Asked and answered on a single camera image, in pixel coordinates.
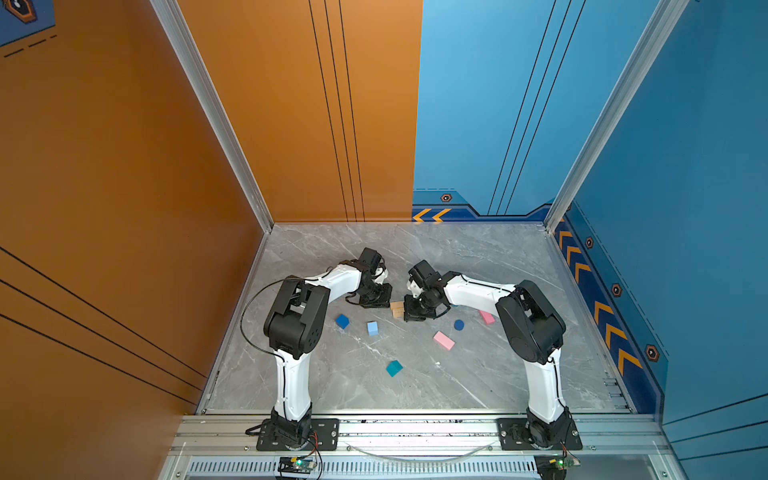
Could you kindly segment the plain wood plank block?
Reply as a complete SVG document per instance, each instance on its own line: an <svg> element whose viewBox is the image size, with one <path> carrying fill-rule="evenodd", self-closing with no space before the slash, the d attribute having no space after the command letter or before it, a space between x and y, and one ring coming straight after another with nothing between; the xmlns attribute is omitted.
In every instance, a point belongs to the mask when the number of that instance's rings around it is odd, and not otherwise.
<svg viewBox="0 0 768 480"><path fill-rule="evenodd" d="M399 302L391 302L390 303L390 310L392 312L392 316L395 319L403 319L405 315L405 306L403 301Z"/></svg>

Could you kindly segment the light pink rectangular block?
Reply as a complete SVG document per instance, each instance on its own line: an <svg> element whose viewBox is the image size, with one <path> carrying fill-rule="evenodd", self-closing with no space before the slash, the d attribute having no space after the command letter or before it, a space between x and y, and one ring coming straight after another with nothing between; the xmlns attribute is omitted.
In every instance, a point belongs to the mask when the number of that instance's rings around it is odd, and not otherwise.
<svg viewBox="0 0 768 480"><path fill-rule="evenodd" d="M455 342L441 331L435 333L433 340L448 351L452 350L455 346Z"/></svg>

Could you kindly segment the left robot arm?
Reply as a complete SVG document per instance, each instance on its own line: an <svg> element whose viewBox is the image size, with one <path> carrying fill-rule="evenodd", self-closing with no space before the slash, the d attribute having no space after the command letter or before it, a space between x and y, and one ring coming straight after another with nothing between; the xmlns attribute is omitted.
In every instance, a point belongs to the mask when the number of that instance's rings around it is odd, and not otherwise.
<svg viewBox="0 0 768 480"><path fill-rule="evenodd" d="M276 355L277 397L268 422L273 438L292 448L310 441L310 360L329 304L352 296L362 308L387 308L392 294L387 278L381 254L364 248L358 258L344 260L318 276L283 280L263 328Z"/></svg>

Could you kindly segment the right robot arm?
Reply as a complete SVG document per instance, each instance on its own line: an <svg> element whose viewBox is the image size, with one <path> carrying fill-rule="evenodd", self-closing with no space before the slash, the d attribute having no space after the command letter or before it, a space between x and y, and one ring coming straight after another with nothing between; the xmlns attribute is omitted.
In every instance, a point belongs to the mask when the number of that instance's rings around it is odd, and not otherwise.
<svg viewBox="0 0 768 480"><path fill-rule="evenodd" d="M560 373L566 324L532 281L503 284L460 272L437 272L425 260L409 270L404 318L424 321L453 306L495 312L513 352L523 360L528 382L525 435L538 449L566 447L578 435L563 399Z"/></svg>

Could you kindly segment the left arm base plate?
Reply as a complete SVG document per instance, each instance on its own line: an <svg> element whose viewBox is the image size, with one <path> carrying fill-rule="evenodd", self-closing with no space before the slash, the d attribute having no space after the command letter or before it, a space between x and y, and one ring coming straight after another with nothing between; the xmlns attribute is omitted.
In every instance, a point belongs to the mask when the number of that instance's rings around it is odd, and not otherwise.
<svg viewBox="0 0 768 480"><path fill-rule="evenodd" d="M265 420L259 429L258 451L306 451L318 447L321 452L338 447L340 420L311 417L301 422Z"/></svg>

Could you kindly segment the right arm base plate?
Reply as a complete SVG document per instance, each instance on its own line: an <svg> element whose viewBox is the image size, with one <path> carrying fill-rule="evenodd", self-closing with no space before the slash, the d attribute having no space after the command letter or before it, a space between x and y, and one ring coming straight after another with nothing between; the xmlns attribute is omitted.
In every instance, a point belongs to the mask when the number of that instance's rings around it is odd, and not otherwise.
<svg viewBox="0 0 768 480"><path fill-rule="evenodd" d="M583 449L576 423L567 414L551 424L536 419L499 418L496 427L504 451Z"/></svg>

